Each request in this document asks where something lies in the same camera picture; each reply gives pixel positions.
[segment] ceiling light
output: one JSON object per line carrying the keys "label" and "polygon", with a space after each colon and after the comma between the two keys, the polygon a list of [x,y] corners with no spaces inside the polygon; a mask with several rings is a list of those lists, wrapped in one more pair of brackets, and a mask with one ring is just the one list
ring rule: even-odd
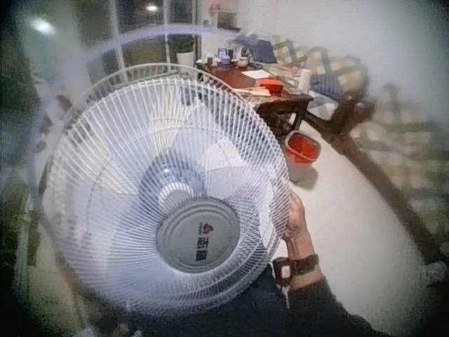
{"label": "ceiling light", "polygon": [[152,13],[157,12],[157,10],[158,10],[158,7],[154,4],[148,4],[147,7],[145,7],[145,8],[147,9],[147,11],[152,12]]}
{"label": "ceiling light", "polygon": [[55,34],[55,28],[47,20],[36,18],[31,22],[32,27],[44,35]]}

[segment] sofa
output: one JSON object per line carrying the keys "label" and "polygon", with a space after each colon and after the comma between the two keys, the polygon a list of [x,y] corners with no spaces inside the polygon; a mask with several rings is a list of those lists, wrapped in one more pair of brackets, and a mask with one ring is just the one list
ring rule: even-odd
{"label": "sofa", "polygon": [[339,100],[311,88],[314,100],[304,120],[378,189],[413,236],[424,261],[440,259],[438,246],[449,241],[448,133],[420,106],[402,98],[393,84],[385,84],[376,98],[367,97],[368,69],[358,58],[279,35],[270,41],[276,63],[263,68],[287,86],[297,85],[292,67],[338,81],[344,89]]}

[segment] white floor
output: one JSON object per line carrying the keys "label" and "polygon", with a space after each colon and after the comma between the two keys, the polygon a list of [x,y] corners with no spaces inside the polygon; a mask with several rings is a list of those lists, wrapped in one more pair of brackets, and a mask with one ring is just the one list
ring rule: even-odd
{"label": "white floor", "polygon": [[[413,241],[346,157],[307,124],[301,131],[319,140],[322,149],[313,166],[314,186],[298,183],[292,188],[304,202],[331,289],[350,313],[366,318],[375,329],[408,334],[422,323],[434,297],[422,281],[423,264]],[[276,255],[286,256],[285,244]]]}

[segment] wristwatch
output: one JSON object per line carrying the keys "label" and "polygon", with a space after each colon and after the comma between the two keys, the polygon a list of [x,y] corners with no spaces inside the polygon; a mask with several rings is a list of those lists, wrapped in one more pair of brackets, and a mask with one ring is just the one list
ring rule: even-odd
{"label": "wristwatch", "polygon": [[294,276],[313,272],[318,265],[318,255],[310,255],[300,260],[276,258],[273,261],[274,276],[281,286],[288,286]]}

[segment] fan grille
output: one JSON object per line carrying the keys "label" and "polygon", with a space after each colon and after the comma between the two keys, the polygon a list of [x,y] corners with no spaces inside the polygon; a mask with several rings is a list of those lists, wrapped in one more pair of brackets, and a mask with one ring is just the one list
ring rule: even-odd
{"label": "fan grille", "polygon": [[[165,211],[151,193],[139,198],[161,157],[202,182]],[[163,179],[149,181],[150,190],[161,189]],[[164,263],[156,237],[164,213],[196,197],[229,205],[240,234],[228,260],[190,274]],[[213,308],[244,290],[279,244],[288,198],[281,149],[247,103],[209,84],[160,78],[82,110],[56,147],[43,207],[58,249],[86,286],[114,304],[171,315]]]}

